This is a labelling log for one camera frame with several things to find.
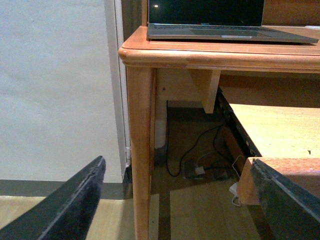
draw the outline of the wooden bracket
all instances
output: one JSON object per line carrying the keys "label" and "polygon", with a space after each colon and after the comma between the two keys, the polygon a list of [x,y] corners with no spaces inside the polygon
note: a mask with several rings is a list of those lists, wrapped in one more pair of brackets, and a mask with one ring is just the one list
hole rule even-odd
{"label": "wooden bracket", "polygon": [[220,70],[188,69],[191,79],[199,93],[204,111],[214,112],[216,95],[220,79]]}

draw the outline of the baseboard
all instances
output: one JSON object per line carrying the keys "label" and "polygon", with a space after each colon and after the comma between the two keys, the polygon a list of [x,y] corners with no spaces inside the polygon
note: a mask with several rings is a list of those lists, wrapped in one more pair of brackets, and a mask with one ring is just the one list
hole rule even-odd
{"label": "baseboard", "polygon": [[[1,180],[0,196],[47,197],[63,181]],[[104,182],[101,199],[123,200],[132,198],[132,173],[128,167],[122,183]]]}

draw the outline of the white wall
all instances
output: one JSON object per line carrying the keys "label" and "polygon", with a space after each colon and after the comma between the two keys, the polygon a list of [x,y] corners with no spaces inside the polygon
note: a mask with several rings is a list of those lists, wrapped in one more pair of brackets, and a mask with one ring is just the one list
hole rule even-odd
{"label": "white wall", "polygon": [[103,155],[122,182],[104,1],[1,1],[0,33],[0,179],[65,181]]}

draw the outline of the desk leg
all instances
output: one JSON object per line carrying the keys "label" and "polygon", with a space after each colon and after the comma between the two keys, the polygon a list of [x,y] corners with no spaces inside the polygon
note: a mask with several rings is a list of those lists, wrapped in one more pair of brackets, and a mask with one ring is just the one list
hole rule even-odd
{"label": "desk leg", "polygon": [[154,146],[155,70],[128,67],[128,103],[132,153],[133,206],[136,240],[149,239],[151,169]]}

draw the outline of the laptop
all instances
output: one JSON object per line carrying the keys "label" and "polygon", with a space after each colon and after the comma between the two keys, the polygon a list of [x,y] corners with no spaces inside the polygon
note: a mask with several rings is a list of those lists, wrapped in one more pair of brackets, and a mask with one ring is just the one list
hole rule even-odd
{"label": "laptop", "polygon": [[261,27],[265,0],[148,0],[149,39],[315,44],[318,39]]}

